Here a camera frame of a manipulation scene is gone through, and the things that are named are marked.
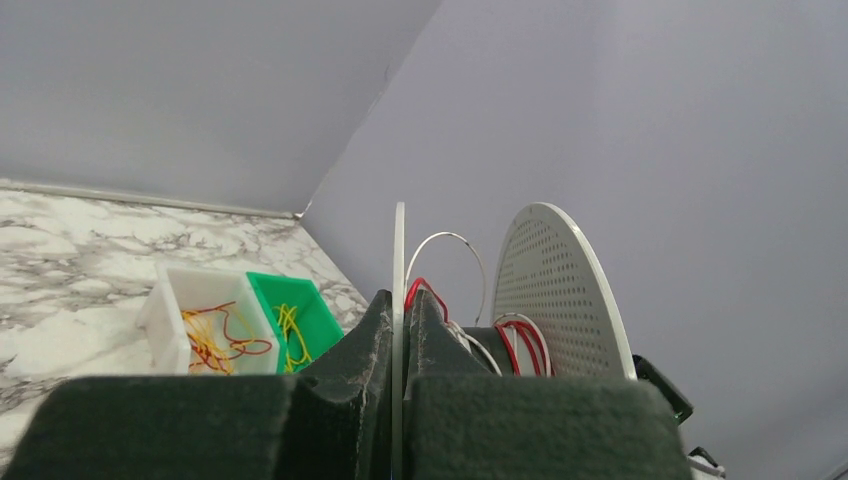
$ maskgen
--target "black plastic part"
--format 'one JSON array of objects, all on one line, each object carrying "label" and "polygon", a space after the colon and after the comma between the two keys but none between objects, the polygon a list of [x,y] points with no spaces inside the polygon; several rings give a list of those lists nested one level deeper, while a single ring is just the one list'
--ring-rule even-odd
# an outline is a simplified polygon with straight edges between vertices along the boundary
[{"label": "black plastic part", "polygon": [[448,331],[436,297],[419,290],[404,316],[409,331],[409,364],[404,388],[418,375],[491,375],[484,362],[474,357]]},{"label": "black plastic part", "polygon": [[639,355],[633,355],[633,363],[636,365],[636,377],[657,387],[671,405],[678,425],[692,416],[694,408],[689,400],[651,362]]},{"label": "black plastic part", "polygon": [[[494,328],[483,328],[483,327],[469,327],[464,328],[465,333],[471,337],[474,337],[475,340],[480,342],[489,353],[492,355],[492,358],[495,360],[495,363],[498,364],[498,367],[501,369],[501,373],[504,375],[509,375],[510,373],[515,375],[515,370],[512,366],[512,360],[509,358],[509,352],[506,349],[506,345],[504,345],[503,338],[501,338],[501,334],[498,333]],[[492,368],[489,366],[485,357],[474,347],[471,348],[471,354],[485,365],[489,370]]]},{"label": "black plastic part", "polygon": [[691,480],[657,390],[624,379],[422,376],[407,432],[414,480]]}]

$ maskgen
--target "gray wall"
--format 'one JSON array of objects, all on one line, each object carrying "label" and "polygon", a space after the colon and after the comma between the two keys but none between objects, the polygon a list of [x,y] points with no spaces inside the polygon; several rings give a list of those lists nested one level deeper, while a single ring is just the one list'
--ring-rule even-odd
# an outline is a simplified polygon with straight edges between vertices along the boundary
[{"label": "gray wall", "polygon": [[439,0],[0,0],[0,177],[302,211]]},{"label": "gray wall", "polygon": [[[848,7],[840,0],[445,3],[348,145],[307,228],[365,295],[455,230],[494,270],[513,215],[568,211],[633,350],[695,403],[733,478],[848,457]],[[473,257],[418,273],[473,316]]]}]

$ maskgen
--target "green plastic bin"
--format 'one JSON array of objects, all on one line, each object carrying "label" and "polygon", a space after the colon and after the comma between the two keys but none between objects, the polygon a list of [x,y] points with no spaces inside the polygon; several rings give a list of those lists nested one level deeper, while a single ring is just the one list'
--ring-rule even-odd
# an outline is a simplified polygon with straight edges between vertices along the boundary
[{"label": "green plastic bin", "polygon": [[[277,325],[279,310],[275,310],[274,307],[284,304],[297,307],[295,323],[312,360],[323,355],[344,335],[312,280],[256,272],[247,272],[247,279],[253,287],[259,305],[262,306],[265,316],[271,323],[274,335],[280,342],[277,373],[285,373],[287,353],[290,353],[292,358],[300,358],[303,355],[303,349],[300,347],[297,336],[291,335],[288,342],[283,338],[283,332]],[[296,365],[294,371],[298,372],[307,365],[308,363]]]}]

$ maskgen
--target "marble countertop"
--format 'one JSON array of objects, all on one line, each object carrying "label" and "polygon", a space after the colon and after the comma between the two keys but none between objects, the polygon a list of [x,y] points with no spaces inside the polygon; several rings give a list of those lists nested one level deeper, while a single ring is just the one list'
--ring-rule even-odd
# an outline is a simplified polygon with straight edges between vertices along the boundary
[{"label": "marble countertop", "polygon": [[0,190],[0,474],[59,382],[151,371],[135,317],[163,261],[312,279],[345,332],[366,307],[293,217]]}]

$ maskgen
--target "white wire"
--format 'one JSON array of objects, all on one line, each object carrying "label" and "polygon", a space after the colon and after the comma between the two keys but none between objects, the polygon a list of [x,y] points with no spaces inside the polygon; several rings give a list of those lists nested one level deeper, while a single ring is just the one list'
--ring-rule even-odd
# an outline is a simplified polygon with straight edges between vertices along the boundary
[{"label": "white wire", "polygon": [[486,361],[489,362],[489,365],[492,366],[492,369],[495,371],[495,373],[497,373],[501,377],[503,376],[503,372],[501,372],[501,368],[498,366],[498,362],[495,361],[495,358],[492,357],[492,354],[489,353],[489,350],[484,347],[482,343],[477,341],[476,338],[465,333],[465,331],[462,329],[462,327],[459,326],[459,324],[448,320],[448,331],[451,332],[454,338],[456,338],[457,341],[459,341],[459,343],[463,347],[465,347],[465,349],[469,352],[471,351],[471,345],[477,347],[480,353],[482,353],[483,356],[486,357]]},{"label": "white wire", "polygon": [[415,249],[415,253],[412,254],[412,258],[409,260],[409,266],[406,268],[406,276],[404,276],[404,285],[409,285],[409,275],[412,273],[412,266],[415,265],[415,259],[418,258],[418,254],[421,253],[421,249],[424,248],[424,245],[430,242],[437,237],[454,237],[462,240],[465,243],[465,246],[471,250],[471,253],[474,254],[474,257],[477,258],[477,264],[480,265],[480,275],[483,277],[483,298],[480,299],[480,309],[477,311],[477,318],[474,319],[474,326],[476,327],[478,323],[480,323],[480,317],[483,316],[483,307],[486,305],[486,269],[483,268],[483,260],[480,258],[480,254],[477,253],[477,249],[471,246],[464,237],[459,235],[458,233],[453,232],[439,232],[430,235],[425,238],[423,242],[418,245],[418,248]]},{"label": "white wire", "polygon": [[541,342],[542,342],[542,345],[541,345],[542,354],[545,357],[545,375],[550,377],[551,373],[552,373],[551,352],[548,350],[548,342],[545,341],[545,336],[542,334],[542,331],[539,330],[539,326],[536,325],[536,322],[534,322],[533,320],[530,320],[530,318],[527,315],[524,315],[524,314],[521,314],[521,313],[515,313],[515,312],[508,312],[508,313],[504,313],[503,315],[499,316],[498,318],[495,319],[494,322],[492,322],[492,326],[497,325],[501,320],[503,320],[506,317],[518,317],[518,318],[522,319],[523,321],[527,322],[527,324],[530,325],[530,328],[532,328],[533,330],[536,331],[536,335],[539,336],[539,340],[541,340]]}]

